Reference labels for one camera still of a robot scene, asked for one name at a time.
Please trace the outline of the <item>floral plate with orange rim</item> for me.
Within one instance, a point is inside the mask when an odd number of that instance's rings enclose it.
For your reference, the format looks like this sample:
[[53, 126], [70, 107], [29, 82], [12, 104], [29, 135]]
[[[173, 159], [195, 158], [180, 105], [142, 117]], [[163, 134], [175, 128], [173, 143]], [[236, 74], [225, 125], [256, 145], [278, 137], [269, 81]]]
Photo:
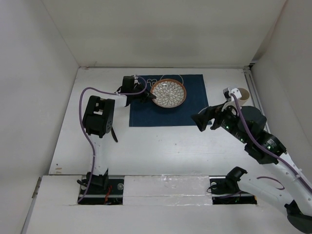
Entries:
[[156, 98], [153, 102], [162, 108], [175, 108], [186, 99], [187, 92], [184, 85], [175, 79], [161, 79], [150, 90]]

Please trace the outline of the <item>beige paper cup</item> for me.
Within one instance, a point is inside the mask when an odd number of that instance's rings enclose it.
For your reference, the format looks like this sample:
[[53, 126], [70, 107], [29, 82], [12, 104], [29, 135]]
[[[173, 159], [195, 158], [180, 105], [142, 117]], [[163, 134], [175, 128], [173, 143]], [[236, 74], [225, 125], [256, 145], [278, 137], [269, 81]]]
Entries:
[[244, 88], [238, 88], [240, 91], [241, 97], [238, 99], [238, 103], [240, 106], [243, 106], [250, 98], [250, 93], [248, 90]]

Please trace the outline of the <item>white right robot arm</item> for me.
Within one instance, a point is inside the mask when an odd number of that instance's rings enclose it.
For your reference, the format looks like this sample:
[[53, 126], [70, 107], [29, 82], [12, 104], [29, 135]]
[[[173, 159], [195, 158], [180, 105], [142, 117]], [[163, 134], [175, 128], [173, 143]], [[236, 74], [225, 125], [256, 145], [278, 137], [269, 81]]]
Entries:
[[283, 186], [278, 189], [249, 176], [245, 169], [234, 167], [222, 180], [212, 182], [208, 191], [221, 199], [241, 192], [252, 194], [277, 208], [297, 230], [312, 232], [312, 185], [280, 140], [264, 130], [267, 119], [258, 109], [221, 104], [209, 106], [191, 118], [202, 132], [213, 120], [211, 130], [221, 127], [238, 139], [245, 152]]

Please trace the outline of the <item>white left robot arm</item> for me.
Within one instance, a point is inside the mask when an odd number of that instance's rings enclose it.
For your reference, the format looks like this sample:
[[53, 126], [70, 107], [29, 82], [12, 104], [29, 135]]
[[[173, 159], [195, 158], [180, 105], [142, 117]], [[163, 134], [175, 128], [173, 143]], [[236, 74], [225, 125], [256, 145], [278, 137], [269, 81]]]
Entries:
[[97, 193], [107, 191], [108, 163], [104, 156], [103, 138], [111, 134], [118, 142], [113, 130], [114, 110], [129, 106], [134, 100], [148, 101], [155, 99], [147, 88], [147, 81], [141, 76], [124, 76], [122, 85], [113, 93], [101, 91], [93, 87], [86, 87], [79, 97], [78, 115], [81, 130], [89, 142], [91, 167], [85, 180], [78, 183], [85, 187], [83, 196], [93, 188]]

